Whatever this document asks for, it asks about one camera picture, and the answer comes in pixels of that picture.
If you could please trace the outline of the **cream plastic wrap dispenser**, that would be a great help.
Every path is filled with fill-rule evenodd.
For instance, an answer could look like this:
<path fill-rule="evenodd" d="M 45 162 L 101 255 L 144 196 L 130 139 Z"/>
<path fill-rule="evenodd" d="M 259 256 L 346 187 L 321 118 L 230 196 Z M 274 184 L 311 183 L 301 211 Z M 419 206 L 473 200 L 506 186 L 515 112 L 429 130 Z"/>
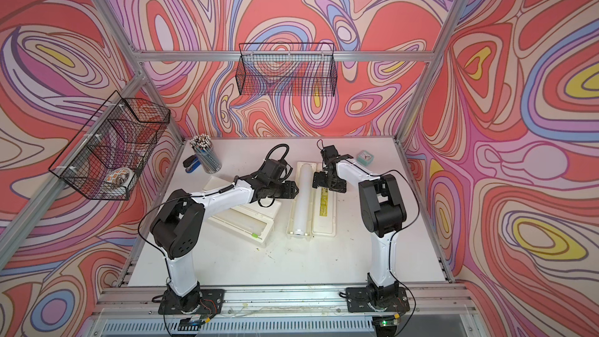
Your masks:
<path fill-rule="evenodd" d="M 282 204 L 274 201 L 267 208 L 258 203 L 235 206 L 211 216 L 208 221 L 259 247 L 266 247 Z"/>

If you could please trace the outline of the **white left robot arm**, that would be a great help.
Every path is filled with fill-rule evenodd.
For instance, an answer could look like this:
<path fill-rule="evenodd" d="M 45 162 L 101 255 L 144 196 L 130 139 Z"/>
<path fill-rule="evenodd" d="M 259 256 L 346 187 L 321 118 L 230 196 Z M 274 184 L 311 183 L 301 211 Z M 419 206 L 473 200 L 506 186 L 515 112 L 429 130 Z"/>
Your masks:
<path fill-rule="evenodd" d="M 165 255 L 168 288 L 179 298 L 199 290 L 192 250 L 206 218 L 265 198 L 292 200 L 299 191 L 296 183 L 289 180 L 262 183 L 250 179 L 237 179 L 226 187 L 199 194 L 175 190 L 150 228 L 155 245 Z"/>

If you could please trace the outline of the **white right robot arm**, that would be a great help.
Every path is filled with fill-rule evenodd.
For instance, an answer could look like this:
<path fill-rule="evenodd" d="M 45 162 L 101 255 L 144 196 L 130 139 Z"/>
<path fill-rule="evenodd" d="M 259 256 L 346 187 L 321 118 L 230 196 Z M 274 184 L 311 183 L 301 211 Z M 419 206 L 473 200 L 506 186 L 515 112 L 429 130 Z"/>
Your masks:
<path fill-rule="evenodd" d="M 401 286 L 393 273 L 396 234 L 407 220 L 398 180 L 390 174 L 375 174 L 349 154 L 341 155 L 333 145 L 320 149 L 322 170 L 313 177 L 313 188 L 322 187 L 335 193 L 346 193 L 349 185 L 357 189 L 360 217 L 371 234 L 371 266 L 367 285 L 362 288 L 367 305 L 375 311 L 394 310 L 400 314 L 410 310 Z"/>

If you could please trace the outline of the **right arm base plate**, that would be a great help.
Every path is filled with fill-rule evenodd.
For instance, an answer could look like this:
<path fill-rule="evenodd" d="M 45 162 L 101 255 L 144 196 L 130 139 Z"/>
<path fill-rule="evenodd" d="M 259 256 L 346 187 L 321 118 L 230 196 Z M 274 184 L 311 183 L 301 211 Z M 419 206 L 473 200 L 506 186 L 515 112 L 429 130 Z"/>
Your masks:
<path fill-rule="evenodd" d="M 392 312 L 404 315 L 410 311 L 406 289 L 400 286 L 349 287 L 339 293 L 349 313 Z"/>

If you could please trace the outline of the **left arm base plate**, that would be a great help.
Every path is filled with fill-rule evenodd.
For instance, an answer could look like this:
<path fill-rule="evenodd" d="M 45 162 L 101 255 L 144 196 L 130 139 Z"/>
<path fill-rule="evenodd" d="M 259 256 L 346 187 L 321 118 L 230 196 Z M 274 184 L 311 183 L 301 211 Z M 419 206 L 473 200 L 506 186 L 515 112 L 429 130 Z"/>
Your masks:
<path fill-rule="evenodd" d="M 214 317 L 222 312 L 224 289 L 196 289 L 178 296 L 168 287 L 159 300 L 160 315 L 204 315 Z"/>

